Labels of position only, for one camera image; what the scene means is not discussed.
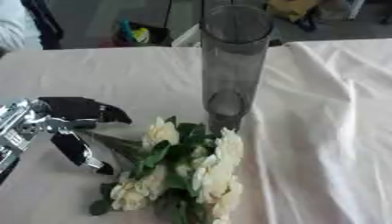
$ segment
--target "white tablecloth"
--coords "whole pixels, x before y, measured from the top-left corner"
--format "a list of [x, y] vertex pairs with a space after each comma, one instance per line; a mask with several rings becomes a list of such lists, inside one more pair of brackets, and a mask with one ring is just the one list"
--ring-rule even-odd
[[[233, 223], [392, 222], [390, 49], [391, 39], [269, 49], [241, 128], [246, 192]], [[205, 121], [200, 74], [196, 48], [15, 52], [0, 60], [0, 95], [111, 103], [135, 120], [122, 136], [136, 136], [155, 116]], [[88, 216], [102, 180], [36, 141], [0, 187], [0, 223], [156, 222], [148, 209]]]

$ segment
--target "metal robotic arm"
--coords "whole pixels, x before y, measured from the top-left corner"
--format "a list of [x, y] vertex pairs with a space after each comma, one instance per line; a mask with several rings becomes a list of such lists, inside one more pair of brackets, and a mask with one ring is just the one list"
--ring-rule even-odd
[[0, 176], [40, 132], [53, 134], [52, 142], [74, 164], [96, 172], [113, 174], [110, 164], [93, 152], [74, 130], [93, 129], [97, 123], [131, 123], [126, 113], [114, 106], [82, 97], [23, 99], [0, 107]]

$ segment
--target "white rose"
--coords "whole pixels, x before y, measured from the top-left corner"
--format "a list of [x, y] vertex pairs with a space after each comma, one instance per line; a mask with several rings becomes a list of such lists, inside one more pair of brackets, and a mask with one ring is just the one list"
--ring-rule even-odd
[[158, 117], [156, 123], [150, 126], [149, 131], [143, 137], [143, 147], [151, 149], [156, 144], [167, 140], [170, 144], [179, 143], [179, 133], [172, 122], [165, 122]]
[[204, 159], [200, 167], [197, 168], [192, 178], [192, 188], [194, 191], [198, 191], [202, 187], [202, 182], [209, 170], [218, 163], [218, 158], [215, 155], [211, 155]]
[[237, 181], [236, 176], [233, 176], [229, 182], [227, 192], [213, 206], [213, 216], [221, 217], [229, 215], [238, 206], [241, 194], [242, 184]]
[[159, 164], [155, 167], [152, 174], [142, 180], [144, 185], [149, 189], [150, 200], [156, 200], [166, 190], [166, 175], [166, 166]]
[[192, 171], [192, 168], [186, 164], [186, 163], [181, 163], [176, 165], [176, 173], [183, 178], [187, 178], [188, 174]]
[[128, 192], [124, 196], [125, 203], [122, 207], [124, 211], [133, 211], [143, 208], [147, 205], [147, 199], [137, 192]]
[[156, 200], [165, 191], [166, 167], [157, 165], [154, 171], [139, 181], [126, 179], [129, 174], [122, 173], [119, 184], [110, 192], [115, 210], [137, 210], [145, 207], [149, 200]]
[[192, 160], [191, 164], [192, 164], [192, 168], [193, 169], [198, 169], [204, 162], [204, 160], [206, 160], [206, 157], [198, 157]]
[[222, 138], [216, 140], [215, 155], [221, 160], [230, 160], [237, 166], [243, 157], [243, 142], [233, 130], [224, 128]]
[[231, 179], [232, 173], [232, 165], [220, 161], [206, 174], [202, 183], [204, 191], [209, 192], [215, 198], [220, 197], [228, 189], [228, 182]]

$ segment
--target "flower bouquet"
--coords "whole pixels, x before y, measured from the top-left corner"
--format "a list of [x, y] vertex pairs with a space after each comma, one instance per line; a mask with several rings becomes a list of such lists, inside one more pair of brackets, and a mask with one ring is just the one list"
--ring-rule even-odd
[[102, 184], [102, 199], [92, 215], [132, 211], [153, 205], [157, 215], [170, 214], [173, 224], [230, 223], [242, 184], [235, 167], [243, 143], [232, 130], [207, 134], [204, 124], [157, 118], [141, 141], [94, 134], [94, 138], [123, 155], [131, 168], [116, 182]]

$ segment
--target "white sleeve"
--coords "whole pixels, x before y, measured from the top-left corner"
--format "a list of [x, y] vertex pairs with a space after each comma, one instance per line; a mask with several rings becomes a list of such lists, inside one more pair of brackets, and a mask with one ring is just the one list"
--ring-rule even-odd
[[0, 0], [0, 47], [8, 51], [24, 47], [25, 18], [20, 0]]

